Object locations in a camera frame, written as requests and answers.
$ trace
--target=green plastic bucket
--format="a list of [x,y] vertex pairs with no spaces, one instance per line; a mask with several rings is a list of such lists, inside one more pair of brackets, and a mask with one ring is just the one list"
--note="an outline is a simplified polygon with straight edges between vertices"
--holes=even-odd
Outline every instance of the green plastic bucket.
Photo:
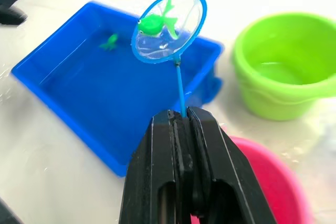
[[262,18],[237,38],[233,62],[253,113],[295,119],[317,99],[336,96],[336,23],[305,13]]

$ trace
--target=blue plastic tray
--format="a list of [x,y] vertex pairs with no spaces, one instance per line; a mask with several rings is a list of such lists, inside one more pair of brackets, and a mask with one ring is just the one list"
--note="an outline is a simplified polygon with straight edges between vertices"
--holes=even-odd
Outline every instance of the blue plastic tray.
[[[180,110],[173,62],[137,60],[131,37],[138,19],[88,3],[12,73],[44,101],[118,175],[124,176],[152,116]],[[99,45],[118,34],[118,47]],[[197,38],[182,56],[187,105],[211,101],[222,82],[214,62],[223,47]]]

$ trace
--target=table surface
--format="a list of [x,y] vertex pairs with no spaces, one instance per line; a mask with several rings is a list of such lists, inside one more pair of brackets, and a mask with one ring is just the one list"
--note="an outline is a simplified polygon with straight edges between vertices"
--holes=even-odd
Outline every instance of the table surface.
[[[18,0],[28,20],[0,28],[0,196],[25,224],[118,223],[124,179],[113,174],[43,103],[9,74],[11,68],[91,0]],[[154,0],[95,0],[140,15]],[[227,132],[266,145],[295,170],[319,223],[336,219],[334,145],[326,125],[336,125],[336,99],[324,99],[305,116],[270,122],[249,114],[230,64],[239,32],[256,18],[308,11],[336,19],[334,0],[207,0],[202,36],[221,41],[217,73],[225,80],[205,109]]]

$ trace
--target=toy fish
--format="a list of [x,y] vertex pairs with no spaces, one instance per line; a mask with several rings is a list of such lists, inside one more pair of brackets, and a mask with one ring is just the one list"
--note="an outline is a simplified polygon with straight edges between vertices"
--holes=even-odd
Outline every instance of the toy fish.
[[105,50],[112,50],[117,47],[118,34],[113,34],[107,41],[107,43],[100,45]]
[[151,14],[141,20],[138,21],[138,30],[140,33],[145,34],[147,36],[156,37],[160,35],[163,30],[163,27],[169,31],[169,34],[173,39],[178,39],[178,36],[175,31],[175,24],[177,22],[177,18],[169,18],[167,17],[167,13],[172,10],[174,6],[172,5],[172,0],[168,0],[166,7],[161,15]]

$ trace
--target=pink bowl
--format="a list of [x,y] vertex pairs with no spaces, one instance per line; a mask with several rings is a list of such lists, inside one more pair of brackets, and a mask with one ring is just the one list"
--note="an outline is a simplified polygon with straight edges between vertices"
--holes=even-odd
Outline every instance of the pink bowl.
[[[248,158],[278,224],[312,224],[308,202],[291,170],[263,146],[231,139]],[[192,224],[198,223],[192,217]]]

